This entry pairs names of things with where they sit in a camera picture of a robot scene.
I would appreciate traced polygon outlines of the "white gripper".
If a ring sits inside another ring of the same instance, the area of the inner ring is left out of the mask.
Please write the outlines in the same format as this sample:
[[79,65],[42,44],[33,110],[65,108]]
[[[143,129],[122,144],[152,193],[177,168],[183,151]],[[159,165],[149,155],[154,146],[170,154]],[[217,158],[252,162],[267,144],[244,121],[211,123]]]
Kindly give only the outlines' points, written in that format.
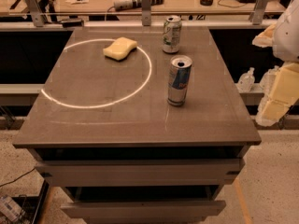
[[285,61],[271,77],[270,89],[264,93],[255,118],[261,126],[272,126],[299,100],[299,0],[293,0],[277,24],[256,35],[252,44],[273,46],[274,56]]

